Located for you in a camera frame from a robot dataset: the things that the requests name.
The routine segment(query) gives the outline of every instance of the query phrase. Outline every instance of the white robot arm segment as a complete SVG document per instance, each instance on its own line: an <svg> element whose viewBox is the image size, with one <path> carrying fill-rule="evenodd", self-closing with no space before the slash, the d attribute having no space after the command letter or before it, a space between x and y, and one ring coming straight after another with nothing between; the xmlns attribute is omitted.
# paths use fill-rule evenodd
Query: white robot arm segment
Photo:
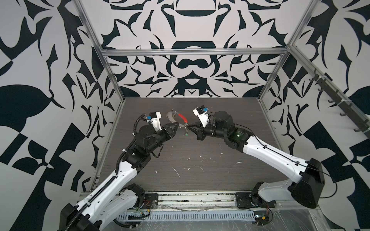
<svg viewBox="0 0 370 231"><path fill-rule="evenodd" d="M113 171L89 196L87 196L85 199L77 203L78 207L81 208L84 204L86 203L89 204L88 201L91 198L91 196L93 196L96 192L101 190L102 187L109 181L109 179L115 175L116 174ZM108 187L106 187L106 189L104 189L104 191L101 194L99 194L96 197L96 199L94 199L91 205L82 212L82 215L89 214L90 215L89 221L92 223L95 223L97 220L102 220L103 223L100 226L100 229L102 230L103 229L102 227L105 227L108 223L110 223L113 219L117 217L117 216L112 217L114 212L109 211L110 209L113 209L112 206L109 206L110 204L112 204L111 200L136 175L137 171L136 169L132 168L132 165L130 163L128 163L127 161L121 162L117 178L110 185L108 185ZM130 194L135 195L134 192L132 192L131 190L129 191L130 193L127 193L127 195ZM128 197L124 203L125 203L124 207L129 206L126 208L127 210L133 207L133 205L136 203L136 199L133 199L133 197ZM121 207L119 209L119 212L122 211L124 211L124 208Z"/></svg>
<svg viewBox="0 0 370 231"><path fill-rule="evenodd" d="M162 130L161 122L159 121L159 119L161 118L160 112L151 112L149 113L149 116L147 118L152 123L152 126L154 127L156 132Z"/></svg>
<svg viewBox="0 0 370 231"><path fill-rule="evenodd" d="M205 128L206 125L209 122L209 118L208 118L208 114L207 114L208 108L205 108L204 106L201 106L201 107L195 108L193 110L193 112L194 112L194 115L198 116L198 118L201 121L203 127Z"/></svg>
<svg viewBox="0 0 370 231"><path fill-rule="evenodd" d="M305 163L306 160L297 158L295 156L291 156L267 143L262 141L261 139L256 138L256 136L251 136L247 140L247 145L244 145L243 152L245 154L251 155L256 157L257 159L262 160L266 164L274 167L275 169L279 170L281 173L286 175L289 179L293 182L298 183L302 176L299 174L300 172L305 172L307 164ZM298 164L293 163L291 160L295 162L301 163L301 166Z"/></svg>
<svg viewBox="0 0 370 231"><path fill-rule="evenodd" d="M196 108L194 114L200 122L188 125L188 129L197 135L198 140L207 136L224 139L232 149L254 156L286 175L289 180L275 183L257 183L252 190L252 205L272 200L293 198L303 206L316 208L324 187L324 175L321 163L313 158L306 161L289 155L260 140L252 131L236 127L232 117L225 111L216 112L213 124L204 119L205 114L196 113L204 106Z"/></svg>

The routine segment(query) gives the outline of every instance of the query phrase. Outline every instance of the red wire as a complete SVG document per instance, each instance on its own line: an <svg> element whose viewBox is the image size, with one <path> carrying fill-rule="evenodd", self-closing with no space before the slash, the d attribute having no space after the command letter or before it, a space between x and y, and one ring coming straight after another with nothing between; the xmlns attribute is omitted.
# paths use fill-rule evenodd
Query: red wire
<svg viewBox="0 0 370 231"><path fill-rule="evenodd" d="M188 122L188 120L185 118L185 116L183 116L182 114L179 113L179 116L184 120L185 123Z"/></svg>

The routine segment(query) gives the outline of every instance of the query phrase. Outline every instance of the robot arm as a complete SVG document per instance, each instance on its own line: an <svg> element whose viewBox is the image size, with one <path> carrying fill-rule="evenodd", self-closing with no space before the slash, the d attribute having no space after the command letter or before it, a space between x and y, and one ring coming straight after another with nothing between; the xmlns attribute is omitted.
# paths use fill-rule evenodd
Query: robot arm
<svg viewBox="0 0 370 231"><path fill-rule="evenodd" d="M260 159L289 178L274 183L259 182L251 193L252 206L261 206L272 200L294 199L303 206L316 208L325 184L319 161L306 161L267 144L251 131L236 127L225 111L216 112L212 124L205 119L207 109L204 106L195 108L193 112L200 122L188 125L188 129L197 135L198 140L204 140L206 136L223 138L229 147Z"/></svg>
<svg viewBox="0 0 370 231"><path fill-rule="evenodd" d="M159 112L150 113L145 120L150 125L141 127L128 150L123 150L116 170L85 199L75 206L68 204L62 209L60 230L103 230L123 211L142 205L145 191L136 184L129 185L118 198L113 198L146 166L153 151L176 135L179 123L168 123L161 127L160 118Z"/></svg>

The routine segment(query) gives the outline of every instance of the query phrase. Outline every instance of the metal rail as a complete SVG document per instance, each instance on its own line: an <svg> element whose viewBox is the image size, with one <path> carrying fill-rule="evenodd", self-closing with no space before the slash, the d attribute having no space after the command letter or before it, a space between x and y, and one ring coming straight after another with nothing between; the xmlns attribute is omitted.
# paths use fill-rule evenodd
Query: metal rail
<svg viewBox="0 0 370 231"><path fill-rule="evenodd" d="M103 56L284 54L286 48L102 49Z"/></svg>
<svg viewBox="0 0 370 231"><path fill-rule="evenodd" d="M299 21L296 29L294 30L294 33L293 33L292 37L290 38L289 42L287 43L286 48L288 48L292 44L295 44L296 41L299 39L299 37L301 36L304 28L307 26L308 22L311 20L313 12L315 11L317 5L320 2L321 2L321 0L311 0L309 5L307 6L306 11L304 12L304 14L301 18L301 20ZM261 93L258 96L259 100L262 100L264 98L264 96L267 94L267 92L269 91L272 83L275 81L276 76L278 75L280 69L284 65L288 56L289 56L289 53L285 53L277 61L274 70L271 72L270 76L267 79L266 84L264 85Z"/></svg>
<svg viewBox="0 0 370 231"><path fill-rule="evenodd" d="M79 16L79 18L82 22L82 25L86 29L86 33L87 33L88 37L90 38L90 40L92 42L92 45L94 46L95 52L97 53L97 55L99 57L99 60L100 60L101 64L103 65L104 69L106 70L107 74L108 74L109 80L113 84L114 90L116 91L118 97L120 98L120 101L123 102L125 97L124 97L124 95L121 91L121 88L118 85L117 78L115 77L107 59L101 53L100 43L98 41L98 38L96 37L96 34L95 34L94 29L93 29L93 27L90 23L90 20L87 17L87 13L86 13L86 11L85 11L82 3L81 3L81 0L72 0L72 2L74 3L74 5L76 7L76 10L78 12L78 16Z"/></svg>
<svg viewBox="0 0 370 231"><path fill-rule="evenodd" d="M367 115L363 113L327 76L295 46L289 46L289 52L302 65L302 67L313 77L311 81L321 87L319 91L326 92L332 99L329 103L336 103L344 113L341 116L348 116L358 127L353 129L355 132L363 132L370 139L370 121Z"/></svg>

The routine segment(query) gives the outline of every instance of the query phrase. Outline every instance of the aluminum frame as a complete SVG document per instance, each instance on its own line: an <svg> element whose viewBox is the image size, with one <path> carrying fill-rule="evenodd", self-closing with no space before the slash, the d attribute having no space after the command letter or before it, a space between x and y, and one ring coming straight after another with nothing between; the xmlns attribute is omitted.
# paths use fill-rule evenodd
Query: aluminum frame
<svg viewBox="0 0 370 231"><path fill-rule="evenodd" d="M103 56L138 56L138 55L244 55L244 54L284 54L286 48L198 48L198 49L102 49Z"/></svg>
<svg viewBox="0 0 370 231"><path fill-rule="evenodd" d="M105 158L107 157L108 150L109 150L109 147L110 147L110 143L113 139L115 130L117 128L118 122L119 122L120 117L122 115L122 110L123 110L124 104L125 104L125 101L121 102L120 105L118 106L118 110L117 110L116 116L114 118L112 128L109 131L108 138L105 142L104 149L101 153L100 159L98 160L98 164L95 168L94 175L93 175L93 177L91 177L91 179L89 181L89 187L88 187L89 192L92 192L96 188L97 180L99 181L98 177L100 176L101 169L103 168L103 165L105 163Z"/></svg>
<svg viewBox="0 0 370 231"><path fill-rule="evenodd" d="M331 231L329 224L321 210L310 210L310 215L317 231Z"/></svg>
<svg viewBox="0 0 370 231"><path fill-rule="evenodd" d="M145 193L158 194L158 207L152 211L178 211L179 209L207 209L215 210L235 210L235 193L250 193L250 190L244 191L147 191ZM90 193L80 193L79 201L83 200ZM280 210L319 210L307 208L294 200L277 200L276 208ZM265 210L265 208L254 208L253 210Z"/></svg>
<svg viewBox="0 0 370 231"><path fill-rule="evenodd" d="M266 119L266 121L267 121L267 124L269 125L269 128L270 128L271 133L272 133L272 136L274 137L274 140L275 140L275 142L276 142L276 144L277 144L277 147L278 147L280 150L283 150L283 148L282 148L282 146L281 146L281 143L280 143L280 140L279 140L279 137L278 137L278 135L276 134L276 131L275 131L275 129L274 129L274 126L272 125L272 122L271 122L271 120L270 120L270 118L269 118L268 111L267 111L267 109L266 109L265 103L264 103L263 101L260 101L260 100L258 100L258 102L259 102L259 105L261 106L262 113L263 113L263 115L265 116L265 119Z"/></svg>
<svg viewBox="0 0 370 231"><path fill-rule="evenodd" d="M263 100L264 96L267 94L269 91L272 83L275 81L276 77L278 76L279 71L283 67L285 61L289 57L289 52L285 52L283 55L280 56L279 60L277 61L274 69L272 70L271 74L268 76L267 81L265 85L263 86L261 92L259 93L258 99Z"/></svg>
<svg viewBox="0 0 370 231"><path fill-rule="evenodd" d="M288 52L293 55L293 57L302 65L302 67L313 77L316 74L319 76L325 76L322 71L320 71L317 66L315 66L309 58L307 58L297 47L290 45L288 47Z"/></svg>
<svg viewBox="0 0 370 231"><path fill-rule="evenodd" d="M299 21L296 29L294 30L294 33L292 37L290 38L289 42L286 45L286 48L291 46L292 44L295 44L297 40L299 39L300 35L302 34L304 28L307 26L308 22L312 18L312 14L315 11L317 5L321 2L321 0L311 0L311 2L308 4L301 20ZM272 83L275 81L276 76L278 75L280 69L283 67L286 59L288 58L289 54L285 53L283 56L280 57L280 59L277 61L274 70L271 72L270 76L268 77L266 84L263 86L261 93L258 96L258 99L262 100L264 96L269 91Z"/></svg>
<svg viewBox="0 0 370 231"><path fill-rule="evenodd" d="M86 33L92 42L92 45L98 55L99 60L108 74L109 80L113 84L114 90L116 91L118 97L120 98L120 101L123 102L123 100L125 99L125 96L123 95L121 88L118 85L117 79L107 61L107 58L104 57L101 53L100 43L98 41L98 38L96 37L95 31L90 23L90 20L87 17L87 13L83 7L83 4L81 3L80 0L72 0L72 2L74 3L74 6L78 12L78 17L80 18L82 25L86 29Z"/></svg>

